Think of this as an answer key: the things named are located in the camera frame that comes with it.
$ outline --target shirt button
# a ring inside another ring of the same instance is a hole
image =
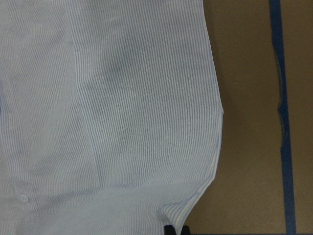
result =
[[[29,201],[29,198],[26,195],[21,194],[20,195],[20,201],[23,203],[27,203]]]

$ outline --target cloth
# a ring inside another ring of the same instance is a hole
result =
[[[180,234],[223,108],[202,0],[0,1],[0,234]]]

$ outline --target button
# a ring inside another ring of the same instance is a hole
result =
[[[29,198],[26,195],[21,194],[20,195],[20,201],[23,203],[27,203],[29,201]]]

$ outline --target blue tape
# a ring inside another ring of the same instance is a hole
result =
[[[287,84],[285,74],[284,42],[283,42],[280,0],[269,0],[269,5],[270,5],[270,21],[272,28],[272,42],[276,54],[277,66],[280,77],[281,100],[278,111],[280,114],[283,135],[281,146],[281,161],[283,173],[286,233],[287,235],[295,235],[296,222],[295,222],[294,193],[293,193],[291,141],[290,141]]]

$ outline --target brown surface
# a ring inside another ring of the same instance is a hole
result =
[[[281,1],[296,225],[313,233],[313,1]]]
[[[216,179],[185,224],[193,234],[285,233],[279,83],[267,0],[205,0],[224,108]]]

